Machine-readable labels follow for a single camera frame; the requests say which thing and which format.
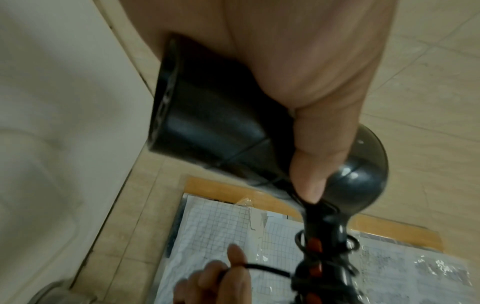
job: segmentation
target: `black hair dryer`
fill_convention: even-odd
[[[360,125],[346,162],[328,180],[318,204],[299,198],[289,179],[293,118],[259,88],[242,64],[183,37],[173,37],[161,62],[148,134],[151,151],[236,176],[295,206],[305,230],[296,242],[304,260],[291,277],[296,302],[318,294],[325,303],[357,303],[348,252],[358,242],[347,222],[383,192],[386,152]],[[321,250],[309,245],[321,244]],[[321,276],[310,269],[321,264]]]

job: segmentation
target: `finger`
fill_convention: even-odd
[[[185,304],[203,304],[203,290],[198,285],[201,274],[201,271],[195,271],[188,278],[188,282],[186,283]]]
[[[252,281],[243,267],[230,269],[220,282],[217,304],[251,304]]]
[[[211,261],[205,266],[205,269],[198,279],[199,287],[218,293],[218,277],[220,273],[223,273],[228,268],[229,267],[222,261]]]
[[[298,195],[317,203],[326,179],[345,161],[359,126],[362,105],[380,58],[339,89],[296,111],[296,152],[290,178]]]
[[[240,266],[247,263],[247,257],[243,250],[236,244],[230,244],[226,250],[226,255],[230,261],[230,266]]]
[[[180,304],[185,302],[185,295],[187,294],[187,279],[178,281],[173,289],[173,304]]]

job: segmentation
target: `floor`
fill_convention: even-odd
[[[116,0],[96,0],[154,92],[160,63]],[[366,214],[439,231],[480,286],[480,2],[400,0],[362,123],[383,141],[386,193]],[[74,285],[142,303],[188,175],[238,183],[144,149]]]

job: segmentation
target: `human hand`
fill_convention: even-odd
[[[290,178],[318,202],[345,161],[397,0],[122,0],[161,58],[177,33],[247,65],[262,90],[295,110]]]
[[[211,261],[203,270],[176,284],[173,304],[251,304],[252,282],[249,271],[242,267],[247,257],[235,244],[228,247],[226,254],[231,267],[220,282],[219,275],[229,267],[221,261]]]

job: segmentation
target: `white appliance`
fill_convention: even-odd
[[[0,304],[76,274],[152,104],[92,1],[0,2]]]

